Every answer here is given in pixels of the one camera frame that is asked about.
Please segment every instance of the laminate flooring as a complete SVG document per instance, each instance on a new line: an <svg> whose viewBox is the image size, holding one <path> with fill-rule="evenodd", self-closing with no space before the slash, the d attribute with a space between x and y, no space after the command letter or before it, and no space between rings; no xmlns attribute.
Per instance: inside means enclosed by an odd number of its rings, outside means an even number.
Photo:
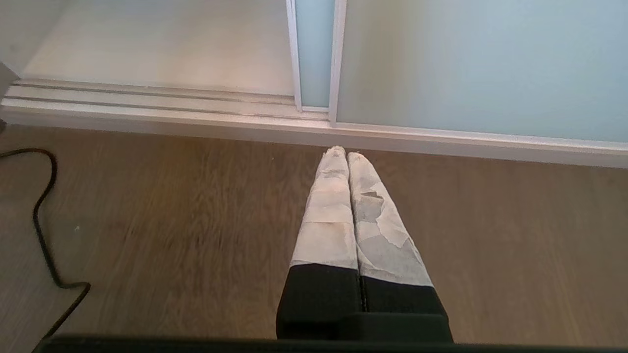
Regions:
<svg viewBox="0 0 628 353"><path fill-rule="evenodd" d="M322 147L9 125L59 159L43 227L92 291L60 333L274 338ZM628 346L628 170L363 151L457 342ZM0 161L0 351L29 352L79 291L31 225L43 156Z"/></svg>

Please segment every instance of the floor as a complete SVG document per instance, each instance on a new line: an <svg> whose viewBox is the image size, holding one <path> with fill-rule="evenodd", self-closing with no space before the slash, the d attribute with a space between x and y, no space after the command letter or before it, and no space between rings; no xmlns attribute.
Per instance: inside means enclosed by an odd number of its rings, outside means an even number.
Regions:
<svg viewBox="0 0 628 353"><path fill-rule="evenodd" d="M8 126L51 149L62 275L92 291L62 333L274 338L324 148ZM628 346L628 170L362 151L421 251L457 342ZM30 220L41 156L0 162L0 351L29 352L78 294Z"/></svg>
<svg viewBox="0 0 628 353"><path fill-rule="evenodd" d="M24 78L293 95L284 0L74 0Z"/></svg>

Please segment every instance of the black cable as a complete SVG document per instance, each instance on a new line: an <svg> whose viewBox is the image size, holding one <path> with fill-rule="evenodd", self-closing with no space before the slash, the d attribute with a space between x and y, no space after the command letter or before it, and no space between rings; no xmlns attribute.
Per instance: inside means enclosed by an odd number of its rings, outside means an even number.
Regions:
<svg viewBox="0 0 628 353"><path fill-rule="evenodd" d="M78 296L78 298L74 300L72 305L70 305L70 307L63 313L63 315L61 315L61 317L57 319L57 321L52 325L52 327L50 327L50 330L48 330L48 332L46 332L46 334L41 338L43 340L52 336L59 329L59 327L63 324L65 319L67 319L70 316L70 314L72 314L74 309L76 309L76 307L80 304L83 298L85 298L85 296L89 292L89 289L91 288L92 285L90 285L88 282L65 283L61 279L61 276L59 276L59 271L57 271L57 267L55 266L55 262L54 260L52 260L52 255L50 254L50 250L48 249L48 246L46 245L46 240L44 239L43 233L41 232L41 226L39 222L39 208L41 206L41 203L44 201L44 199L46 199L46 196L48 196L48 193L50 193L50 190L52 190L52 188L55 186L55 181L57 180L57 158L52 152L47 151L45 149L41 149L41 148L22 148L22 149L16 149L13 151L3 152L3 153L0 153L0 158L20 155L22 153L41 153L47 156L48 159L50 160L51 170L50 170L50 179L48 181L48 185L44 189L43 193L41 194L37 202L35 202L35 206L33 207L33 225L35 226L35 234L37 235L37 240L39 240L43 258L44 260L46 260L46 266L48 267L48 272L50 272L50 276L52 277L52 280L55 282L57 287L61 289L67 290L67 289L83 287L83 290L80 292L80 295Z"/></svg>

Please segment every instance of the frosted glass panel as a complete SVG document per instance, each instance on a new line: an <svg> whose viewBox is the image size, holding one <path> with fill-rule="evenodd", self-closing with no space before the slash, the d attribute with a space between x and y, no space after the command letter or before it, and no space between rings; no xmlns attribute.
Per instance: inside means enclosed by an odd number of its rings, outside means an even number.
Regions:
<svg viewBox="0 0 628 353"><path fill-rule="evenodd" d="M296 0L301 101L329 106L334 0Z"/></svg>
<svg viewBox="0 0 628 353"><path fill-rule="evenodd" d="M628 142L628 1L349 0L338 120Z"/></svg>

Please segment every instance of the white wall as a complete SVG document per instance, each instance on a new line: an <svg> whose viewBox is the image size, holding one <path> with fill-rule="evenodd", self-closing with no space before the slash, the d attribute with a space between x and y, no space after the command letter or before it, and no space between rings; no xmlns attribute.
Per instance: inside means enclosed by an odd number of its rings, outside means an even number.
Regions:
<svg viewBox="0 0 628 353"><path fill-rule="evenodd" d="M0 0L0 62L21 75L70 0Z"/></svg>

